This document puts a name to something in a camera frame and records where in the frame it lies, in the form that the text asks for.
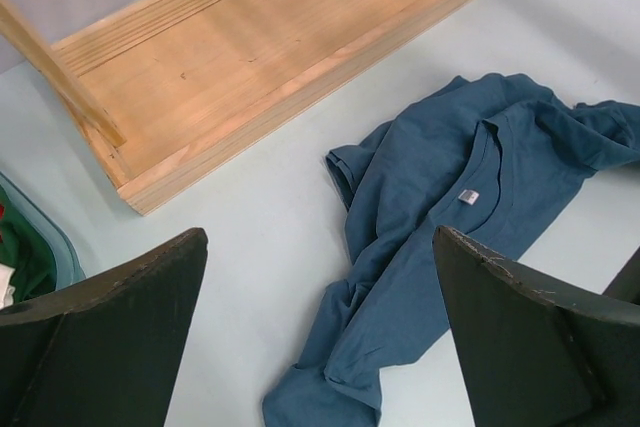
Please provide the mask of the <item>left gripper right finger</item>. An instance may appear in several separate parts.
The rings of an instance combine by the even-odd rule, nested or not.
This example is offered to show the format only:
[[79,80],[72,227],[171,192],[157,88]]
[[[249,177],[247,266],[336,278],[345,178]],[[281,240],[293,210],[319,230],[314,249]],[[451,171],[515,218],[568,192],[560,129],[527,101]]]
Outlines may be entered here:
[[636,426],[639,304],[441,226],[436,268],[478,426]]

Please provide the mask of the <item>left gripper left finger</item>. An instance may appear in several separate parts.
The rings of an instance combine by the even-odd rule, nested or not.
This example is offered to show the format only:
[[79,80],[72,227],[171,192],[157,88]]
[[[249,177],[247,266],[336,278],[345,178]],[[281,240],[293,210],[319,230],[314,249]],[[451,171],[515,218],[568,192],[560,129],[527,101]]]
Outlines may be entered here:
[[4,426],[162,426],[207,263],[191,228],[1,312]]

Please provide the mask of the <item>blue t-shirt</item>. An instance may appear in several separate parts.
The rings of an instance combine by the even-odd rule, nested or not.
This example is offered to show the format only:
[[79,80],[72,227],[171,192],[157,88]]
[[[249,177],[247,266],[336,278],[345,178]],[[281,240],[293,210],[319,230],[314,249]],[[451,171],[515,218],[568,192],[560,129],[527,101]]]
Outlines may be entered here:
[[268,426],[375,426],[383,368],[449,328],[432,238],[452,227],[520,257],[595,173],[639,159],[639,109],[565,105],[523,74],[454,78],[361,143],[331,150],[351,268],[330,284]]

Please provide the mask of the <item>teal laundry basket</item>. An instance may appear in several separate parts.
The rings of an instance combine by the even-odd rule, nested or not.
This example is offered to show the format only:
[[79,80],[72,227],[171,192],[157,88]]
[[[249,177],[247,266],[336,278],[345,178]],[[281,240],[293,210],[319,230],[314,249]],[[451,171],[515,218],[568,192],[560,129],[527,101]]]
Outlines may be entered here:
[[83,281],[85,279],[84,271],[80,266],[73,245],[64,232],[6,176],[1,177],[1,189],[5,190],[18,210],[49,244],[57,269],[57,281],[54,291]]

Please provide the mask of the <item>white garment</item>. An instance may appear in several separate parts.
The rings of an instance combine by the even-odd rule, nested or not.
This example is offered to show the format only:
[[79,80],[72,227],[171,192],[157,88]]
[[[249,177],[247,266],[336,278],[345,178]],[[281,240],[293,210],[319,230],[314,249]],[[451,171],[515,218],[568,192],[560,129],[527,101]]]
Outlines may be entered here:
[[14,269],[4,264],[0,265],[0,309],[14,304],[15,287],[11,285]]

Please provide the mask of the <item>wooden clothes rack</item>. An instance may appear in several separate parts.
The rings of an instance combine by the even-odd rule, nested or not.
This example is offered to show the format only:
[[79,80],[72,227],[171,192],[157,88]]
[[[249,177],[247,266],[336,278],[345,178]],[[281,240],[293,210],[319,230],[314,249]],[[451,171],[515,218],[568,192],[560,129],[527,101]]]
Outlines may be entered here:
[[48,44],[2,35],[148,214],[470,0],[138,0]]

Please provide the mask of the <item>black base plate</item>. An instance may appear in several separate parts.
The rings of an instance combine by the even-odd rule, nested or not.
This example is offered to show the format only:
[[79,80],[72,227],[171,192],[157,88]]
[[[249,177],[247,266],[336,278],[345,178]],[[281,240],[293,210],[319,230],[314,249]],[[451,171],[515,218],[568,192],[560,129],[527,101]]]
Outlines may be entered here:
[[607,286],[603,295],[635,305],[640,303],[640,248]]

